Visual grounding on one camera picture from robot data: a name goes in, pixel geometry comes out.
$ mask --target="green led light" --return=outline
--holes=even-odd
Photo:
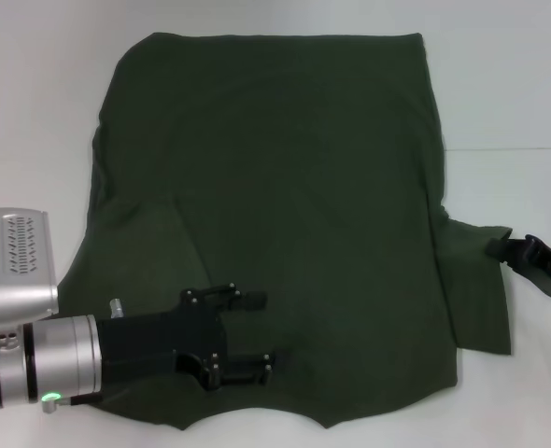
[[[45,394],[43,397],[41,397],[41,401],[52,401],[53,399],[60,399],[62,395],[58,394],[57,392],[49,392],[48,394]]]

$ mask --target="white table surface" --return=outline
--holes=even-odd
[[[49,211],[59,278],[84,232],[108,82],[124,51],[154,31],[421,32],[448,149],[448,210],[551,245],[551,0],[0,1],[0,206]],[[505,278],[515,354],[460,352],[457,388],[396,413],[324,430],[248,410],[182,432],[87,407],[23,406],[0,411],[0,446],[551,446],[551,299]]]

